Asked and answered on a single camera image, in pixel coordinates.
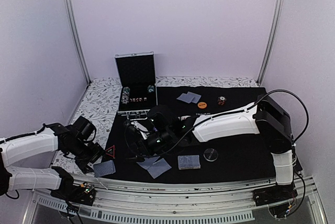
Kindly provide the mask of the blue patterned card deck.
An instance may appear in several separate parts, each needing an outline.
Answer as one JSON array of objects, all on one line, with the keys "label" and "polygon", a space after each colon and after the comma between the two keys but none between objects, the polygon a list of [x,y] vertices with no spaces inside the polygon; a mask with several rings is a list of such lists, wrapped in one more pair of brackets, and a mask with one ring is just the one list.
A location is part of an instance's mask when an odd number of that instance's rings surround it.
[{"label": "blue patterned card deck", "polygon": [[112,160],[93,165],[94,176],[103,177],[116,172],[115,164]]}]

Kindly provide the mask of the long poker chip stack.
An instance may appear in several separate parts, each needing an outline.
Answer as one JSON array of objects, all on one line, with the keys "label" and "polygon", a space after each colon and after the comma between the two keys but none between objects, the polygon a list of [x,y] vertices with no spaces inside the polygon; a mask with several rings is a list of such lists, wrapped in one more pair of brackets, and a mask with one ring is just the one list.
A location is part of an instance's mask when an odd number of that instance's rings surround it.
[{"label": "long poker chip stack", "polygon": [[130,88],[129,87],[124,87],[122,89],[121,93],[121,103],[122,104],[128,104],[130,100]]}]

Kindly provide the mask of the short poker chip stack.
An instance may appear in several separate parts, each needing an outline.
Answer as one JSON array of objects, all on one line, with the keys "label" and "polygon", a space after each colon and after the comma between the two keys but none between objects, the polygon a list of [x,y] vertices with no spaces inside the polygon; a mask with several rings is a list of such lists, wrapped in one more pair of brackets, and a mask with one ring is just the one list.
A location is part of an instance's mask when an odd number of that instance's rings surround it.
[{"label": "short poker chip stack", "polygon": [[155,91],[155,87],[153,85],[149,85],[147,90],[148,90],[148,93],[153,93]]}]

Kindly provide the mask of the clear dealer button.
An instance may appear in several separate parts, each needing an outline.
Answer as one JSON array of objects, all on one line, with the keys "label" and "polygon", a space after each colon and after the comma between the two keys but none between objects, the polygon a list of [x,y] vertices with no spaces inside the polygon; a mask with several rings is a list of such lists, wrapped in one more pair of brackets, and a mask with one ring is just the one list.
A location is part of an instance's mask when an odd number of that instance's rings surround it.
[{"label": "clear dealer button", "polygon": [[204,158],[208,162],[214,162],[218,159],[218,152],[213,148],[208,148],[204,151]]}]

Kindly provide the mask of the orange big blind button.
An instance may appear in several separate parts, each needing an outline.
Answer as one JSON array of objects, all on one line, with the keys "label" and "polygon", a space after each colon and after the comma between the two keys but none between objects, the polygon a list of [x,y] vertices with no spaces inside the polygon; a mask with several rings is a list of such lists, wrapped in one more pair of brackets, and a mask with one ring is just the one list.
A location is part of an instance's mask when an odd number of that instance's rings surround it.
[{"label": "orange big blind button", "polygon": [[197,104],[197,107],[200,108],[200,109],[205,109],[205,108],[207,108],[207,103],[206,102],[199,102]]}]

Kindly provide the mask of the orange black poker chips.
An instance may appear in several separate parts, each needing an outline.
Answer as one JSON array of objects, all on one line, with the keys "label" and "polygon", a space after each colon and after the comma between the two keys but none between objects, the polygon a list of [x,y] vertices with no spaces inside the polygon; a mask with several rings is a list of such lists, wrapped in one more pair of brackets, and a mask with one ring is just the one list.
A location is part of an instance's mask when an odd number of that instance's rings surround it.
[{"label": "orange black poker chips", "polygon": [[218,97],[217,104],[223,106],[226,103],[226,98],[223,96]]}]

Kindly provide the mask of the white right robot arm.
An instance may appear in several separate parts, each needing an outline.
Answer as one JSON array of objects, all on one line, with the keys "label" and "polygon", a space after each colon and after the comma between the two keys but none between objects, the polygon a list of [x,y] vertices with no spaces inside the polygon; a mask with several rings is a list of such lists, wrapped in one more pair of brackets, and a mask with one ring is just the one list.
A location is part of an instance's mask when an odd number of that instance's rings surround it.
[{"label": "white right robot arm", "polygon": [[269,96],[258,96],[256,102],[226,112],[178,117],[165,105],[148,111],[152,123],[147,130],[139,121],[127,119],[125,130],[137,134],[133,153],[153,157],[169,153],[176,147],[190,147],[212,140],[234,136],[259,136],[272,155],[277,185],[271,188],[275,201],[291,192],[293,183],[293,136],[291,117]]}]

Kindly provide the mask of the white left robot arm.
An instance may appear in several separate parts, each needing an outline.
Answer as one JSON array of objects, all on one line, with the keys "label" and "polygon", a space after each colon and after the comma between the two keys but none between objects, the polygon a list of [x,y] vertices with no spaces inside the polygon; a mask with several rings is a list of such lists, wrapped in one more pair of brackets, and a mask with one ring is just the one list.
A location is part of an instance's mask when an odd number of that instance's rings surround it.
[{"label": "white left robot arm", "polygon": [[52,155],[61,152],[82,173],[105,151],[94,141],[96,127],[80,116],[73,124],[44,124],[41,129],[1,139],[1,195],[18,189],[49,189],[54,196],[73,200],[88,189],[74,185],[65,169],[51,165]]}]

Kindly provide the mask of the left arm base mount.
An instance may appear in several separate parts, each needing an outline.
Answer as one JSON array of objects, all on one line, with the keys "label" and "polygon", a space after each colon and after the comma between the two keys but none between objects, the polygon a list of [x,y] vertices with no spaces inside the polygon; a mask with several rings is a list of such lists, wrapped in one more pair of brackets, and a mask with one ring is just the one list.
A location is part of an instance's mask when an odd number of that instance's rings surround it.
[{"label": "left arm base mount", "polygon": [[83,182],[80,185],[74,184],[73,177],[65,172],[59,174],[61,178],[58,189],[52,189],[50,195],[61,199],[66,203],[78,203],[92,206],[96,196],[96,190],[93,184]]}]

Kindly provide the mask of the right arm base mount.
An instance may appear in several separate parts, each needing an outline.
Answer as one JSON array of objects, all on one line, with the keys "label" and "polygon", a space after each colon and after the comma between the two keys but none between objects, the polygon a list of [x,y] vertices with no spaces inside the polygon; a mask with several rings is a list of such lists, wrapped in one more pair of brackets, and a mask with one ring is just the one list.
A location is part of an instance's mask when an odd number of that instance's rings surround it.
[{"label": "right arm base mount", "polygon": [[279,201],[289,200],[297,197],[297,190],[294,183],[289,185],[277,185],[255,189],[252,191],[253,200],[256,206],[263,206]]}]

